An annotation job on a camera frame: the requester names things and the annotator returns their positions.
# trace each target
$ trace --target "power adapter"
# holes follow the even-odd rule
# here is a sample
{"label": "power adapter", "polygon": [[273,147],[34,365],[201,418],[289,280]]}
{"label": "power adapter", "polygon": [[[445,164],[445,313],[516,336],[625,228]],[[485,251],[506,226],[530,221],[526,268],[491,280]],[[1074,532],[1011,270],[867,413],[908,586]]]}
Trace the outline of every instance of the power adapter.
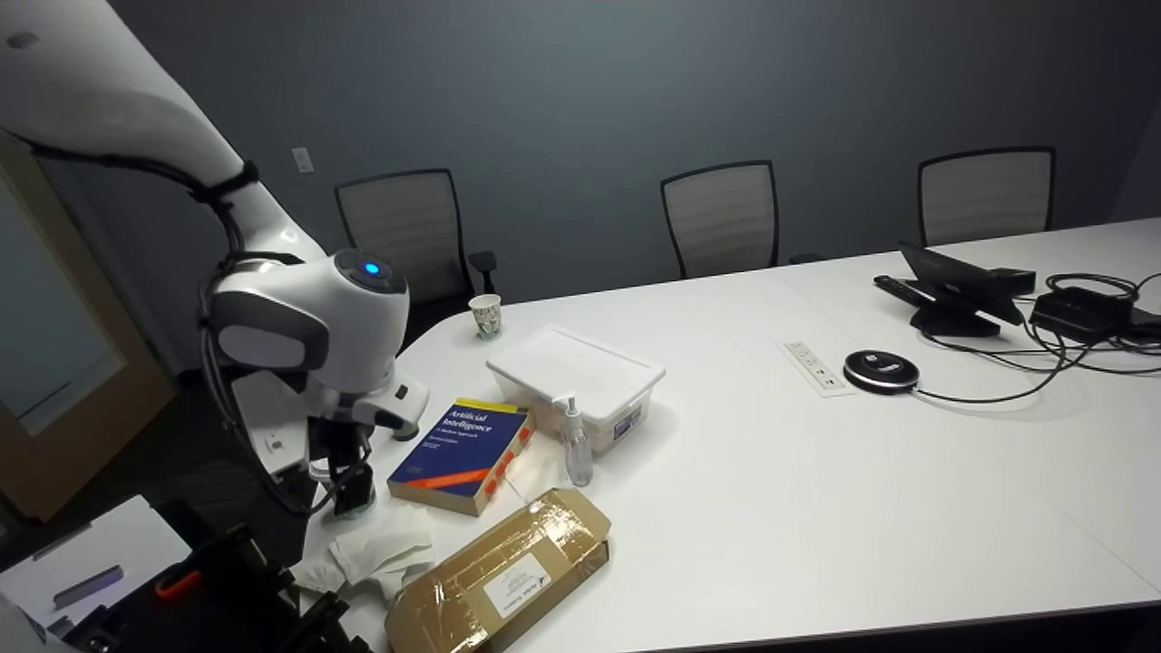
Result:
{"label": "power adapter", "polygon": [[1109,298],[1086,286],[1063,286],[1056,295],[1038,298],[1032,324],[1061,336],[1095,345],[1122,332],[1130,326],[1130,314],[1133,314],[1130,298]]}

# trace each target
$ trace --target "office chair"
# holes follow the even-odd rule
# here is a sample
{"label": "office chair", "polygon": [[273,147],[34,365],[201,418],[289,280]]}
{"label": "office chair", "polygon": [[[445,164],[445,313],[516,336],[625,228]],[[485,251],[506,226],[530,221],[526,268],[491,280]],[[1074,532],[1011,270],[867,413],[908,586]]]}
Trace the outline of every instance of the office chair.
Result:
{"label": "office chair", "polygon": [[917,166],[922,240],[992,240],[1045,231],[1052,212],[1052,147],[982,147]]}
{"label": "office chair", "polygon": [[491,251],[466,256],[460,200],[449,169],[358,176],[339,185],[335,194],[352,245],[392,262],[410,284],[408,341],[467,309],[474,295],[467,262],[483,274],[483,290],[495,295],[497,256]]}
{"label": "office chair", "polygon": [[682,274],[775,264],[772,164],[744,158],[659,181]]}

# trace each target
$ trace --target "gold package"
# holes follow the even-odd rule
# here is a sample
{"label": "gold package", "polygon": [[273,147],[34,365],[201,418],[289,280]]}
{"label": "gold package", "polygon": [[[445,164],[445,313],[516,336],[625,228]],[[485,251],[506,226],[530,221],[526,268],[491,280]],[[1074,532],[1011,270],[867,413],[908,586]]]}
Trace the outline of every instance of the gold package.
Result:
{"label": "gold package", "polygon": [[610,563],[610,518],[548,491],[408,582],[388,609],[396,653],[506,648]]}

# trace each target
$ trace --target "chair backrest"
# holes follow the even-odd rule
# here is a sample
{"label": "chair backrest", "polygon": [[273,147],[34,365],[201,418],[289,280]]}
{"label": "chair backrest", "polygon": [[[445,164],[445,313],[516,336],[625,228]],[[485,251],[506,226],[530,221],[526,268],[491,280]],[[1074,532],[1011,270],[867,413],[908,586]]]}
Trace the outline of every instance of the chair backrest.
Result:
{"label": "chair backrest", "polygon": [[943,157],[917,166],[924,244],[1045,231],[1052,212],[1052,147]]}
{"label": "chair backrest", "polygon": [[410,284],[410,301],[467,298],[460,203],[449,169],[408,169],[339,185],[344,228]]}
{"label": "chair backrest", "polygon": [[768,158],[665,176],[659,200],[682,274],[775,264],[775,191]]}

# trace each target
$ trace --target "cardboard box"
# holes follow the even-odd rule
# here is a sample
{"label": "cardboard box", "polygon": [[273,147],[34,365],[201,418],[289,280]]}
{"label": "cardboard box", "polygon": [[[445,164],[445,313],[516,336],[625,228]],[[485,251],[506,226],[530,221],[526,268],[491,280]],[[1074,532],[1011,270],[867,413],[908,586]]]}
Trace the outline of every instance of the cardboard box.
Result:
{"label": "cardboard box", "polygon": [[548,491],[408,582],[388,609],[396,653],[506,648],[610,563],[610,518]]}
{"label": "cardboard box", "polygon": [[456,400],[392,472],[396,497],[478,515],[532,428],[518,406]]}

